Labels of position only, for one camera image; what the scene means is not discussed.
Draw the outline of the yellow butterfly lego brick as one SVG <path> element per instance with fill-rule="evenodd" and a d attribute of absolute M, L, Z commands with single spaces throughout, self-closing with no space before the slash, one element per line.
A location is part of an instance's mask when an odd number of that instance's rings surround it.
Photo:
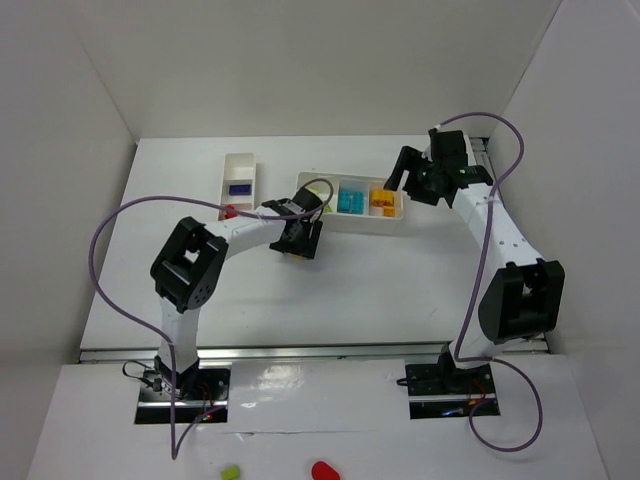
<path fill-rule="evenodd" d="M 394 192 L 385 189 L 374 189 L 370 192 L 370 203 L 374 207 L 394 206 Z"/>

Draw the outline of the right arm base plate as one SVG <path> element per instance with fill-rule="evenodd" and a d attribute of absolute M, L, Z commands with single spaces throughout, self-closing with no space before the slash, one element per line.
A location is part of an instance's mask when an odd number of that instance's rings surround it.
<path fill-rule="evenodd" d="M 396 381 L 406 389 L 412 420 L 499 416 L 493 375 L 488 365 L 445 376 L 436 364 L 407 364 Z"/>

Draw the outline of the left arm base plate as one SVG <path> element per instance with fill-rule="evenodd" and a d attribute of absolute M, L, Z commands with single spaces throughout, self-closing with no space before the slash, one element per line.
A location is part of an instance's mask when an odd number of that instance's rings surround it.
<path fill-rule="evenodd" d="M 153 369 L 135 374 L 141 381 L 134 423 L 137 425 L 165 425 L 170 423 L 171 387 Z M 208 411 L 203 424 L 226 423 L 231 369 L 205 368 L 198 372 L 195 382 L 176 395 L 176 423 L 189 424 Z"/>

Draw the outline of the purple lego brick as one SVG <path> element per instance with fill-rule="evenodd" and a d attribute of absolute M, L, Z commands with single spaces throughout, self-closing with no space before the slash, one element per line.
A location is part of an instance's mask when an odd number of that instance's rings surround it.
<path fill-rule="evenodd" d="M 230 184 L 228 186 L 229 196 L 251 196 L 252 185 L 251 184 Z"/>

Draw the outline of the long teal lego brick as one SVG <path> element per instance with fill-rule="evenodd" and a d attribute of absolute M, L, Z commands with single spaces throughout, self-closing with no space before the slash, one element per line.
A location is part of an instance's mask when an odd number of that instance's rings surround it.
<path fill-rule="evenodd" d="M 361 191 L 355 191 L 351 194 L 351 210 L 350 214 L 363 215 L 366 202 L 365 195 Z"/>

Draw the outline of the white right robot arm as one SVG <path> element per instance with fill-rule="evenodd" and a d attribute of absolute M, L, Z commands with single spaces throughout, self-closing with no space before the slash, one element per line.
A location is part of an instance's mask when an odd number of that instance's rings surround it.
<path fill-rule="evenodd" d="M 483 386 L 491 359 L 555 328 L 565 271 L 521 234 L 462 131 L 432 129 L 429 140 L 424 151 L 401 148 L 384 187 L 427 205 L 446 202 L 478 242 L 482 271 L 455 340 L 435 365 L 410 366 L 400 382 L 412 395 L 470 393 Z"/>

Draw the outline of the red lego brick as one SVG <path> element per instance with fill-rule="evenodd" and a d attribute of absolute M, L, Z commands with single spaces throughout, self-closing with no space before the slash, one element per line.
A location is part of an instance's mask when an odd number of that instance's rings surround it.
<path fill-rule="evenodd" d="M 222 219 L 227 220 L 236 217 L 236 209 L 233 205 L 227 205 L 226 210 L 222 212 Z"/>

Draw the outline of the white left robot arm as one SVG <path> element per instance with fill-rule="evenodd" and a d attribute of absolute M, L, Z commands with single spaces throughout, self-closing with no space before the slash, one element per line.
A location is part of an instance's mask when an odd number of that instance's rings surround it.
<path fill-rule="evenodd" d="M 185 393 L 196 382 L 200 310 L 213 296 L 224 263 L 262 245 L 314 258 L 324 207 L 325 201 L 303 185 L 291 199 L 266 201 L 211 225 L 192 217 L 178 222 L 151 267 L 165 335 L 154 366 L 171 387 Z"/>

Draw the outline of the teal and lime lego stack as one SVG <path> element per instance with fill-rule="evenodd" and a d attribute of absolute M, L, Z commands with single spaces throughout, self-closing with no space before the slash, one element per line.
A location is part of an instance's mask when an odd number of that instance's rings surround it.
<path fill-rule="evenodd" d="M 349 191 L 340 190 L 337 201 L 337 211 L 339 213 L 349 213 L 351 210 L 351 194 Z"/>

